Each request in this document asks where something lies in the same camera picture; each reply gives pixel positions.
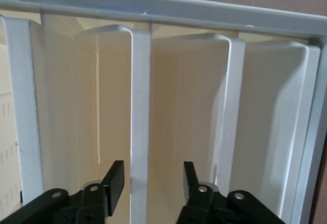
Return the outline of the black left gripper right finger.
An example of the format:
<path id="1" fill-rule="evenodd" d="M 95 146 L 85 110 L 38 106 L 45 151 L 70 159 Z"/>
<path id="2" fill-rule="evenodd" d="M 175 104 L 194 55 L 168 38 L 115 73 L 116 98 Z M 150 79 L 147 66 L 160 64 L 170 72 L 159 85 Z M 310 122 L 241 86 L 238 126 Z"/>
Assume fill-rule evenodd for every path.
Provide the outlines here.
<path id="1" fill-rule="evenodd" d="M 208 183 L 200 183 L 193 162 L 183 164 L 186 205 L 177 223 L 283 223 L 251 193 L 232 191 L 224 197 Z"/>

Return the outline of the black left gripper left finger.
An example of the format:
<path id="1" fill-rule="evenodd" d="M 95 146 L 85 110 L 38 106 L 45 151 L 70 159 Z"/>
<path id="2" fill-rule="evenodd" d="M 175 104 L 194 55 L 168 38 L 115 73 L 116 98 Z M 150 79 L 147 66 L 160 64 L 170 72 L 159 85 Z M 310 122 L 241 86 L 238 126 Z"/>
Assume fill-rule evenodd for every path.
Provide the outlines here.
<path id="1" fill-rule="evenodd" d="M 105 223 L 124 189 L 124 161 L 114 161 L 100 182 L 69 195 L 54 188 L 12 213 L 1 223 Z"/>

